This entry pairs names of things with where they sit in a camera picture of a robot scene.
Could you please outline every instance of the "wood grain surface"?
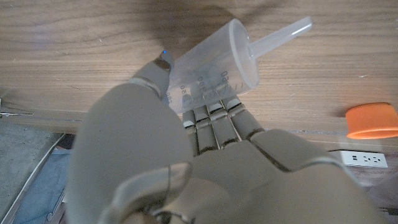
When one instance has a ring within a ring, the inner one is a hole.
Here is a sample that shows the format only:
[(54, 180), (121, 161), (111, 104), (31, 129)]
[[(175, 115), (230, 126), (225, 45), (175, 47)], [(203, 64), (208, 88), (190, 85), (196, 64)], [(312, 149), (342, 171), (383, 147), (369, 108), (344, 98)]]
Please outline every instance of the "wood grain surface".
[(1, 1), (2, 110), (34, 112), (3, 120), (74, 133), (161, 50), (177, 58), (234, 17), (257, 40), (305, 16), (313, 29), (258, 58), (259, 87), (241, 100), (265, 128), (338, 146), (348, 108), (398, 108), (398, 1)]

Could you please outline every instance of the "gray robotic hand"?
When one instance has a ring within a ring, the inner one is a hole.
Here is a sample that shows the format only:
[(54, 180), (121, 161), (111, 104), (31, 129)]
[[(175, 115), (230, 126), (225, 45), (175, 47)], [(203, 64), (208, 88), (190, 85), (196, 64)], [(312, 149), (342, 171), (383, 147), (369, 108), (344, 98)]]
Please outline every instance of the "gray robotic hand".
[(79, 128), (70, 223), (383, 223), (345, 167), (266, 131), (234, 96), (180, 118), (162, 54), (104, 95)]

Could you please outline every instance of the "white power strip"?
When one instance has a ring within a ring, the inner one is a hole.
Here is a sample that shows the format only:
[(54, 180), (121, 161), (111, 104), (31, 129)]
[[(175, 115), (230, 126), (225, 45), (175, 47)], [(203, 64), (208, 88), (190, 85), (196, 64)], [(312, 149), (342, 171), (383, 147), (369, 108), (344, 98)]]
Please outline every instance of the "white power strip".
[(330, 154), (347, 166), (388, 167), (383, 153), (340, 150)]

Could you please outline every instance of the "clear plastic cup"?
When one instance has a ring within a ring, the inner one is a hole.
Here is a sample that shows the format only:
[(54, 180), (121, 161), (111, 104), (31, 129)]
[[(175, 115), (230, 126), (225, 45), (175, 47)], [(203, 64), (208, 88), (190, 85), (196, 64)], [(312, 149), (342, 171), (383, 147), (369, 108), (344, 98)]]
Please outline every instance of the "clear plastic cup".
[(176, 59), (167, 90), (169, 106), (182, 113), (258, 86), (256, 58), (311, 29), (306, 17), (250, 43), (242, 23), (233, 19)]

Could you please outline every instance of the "electrical outlet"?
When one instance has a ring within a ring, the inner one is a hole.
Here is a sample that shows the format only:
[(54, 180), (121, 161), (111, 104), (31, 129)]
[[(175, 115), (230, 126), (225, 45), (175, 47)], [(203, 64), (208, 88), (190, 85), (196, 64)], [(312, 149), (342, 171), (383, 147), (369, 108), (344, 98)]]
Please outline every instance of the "electrical outlet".
[(388, 167), (383, 153), (333, 151), (330, 154), (339, 158), (347, 166)]

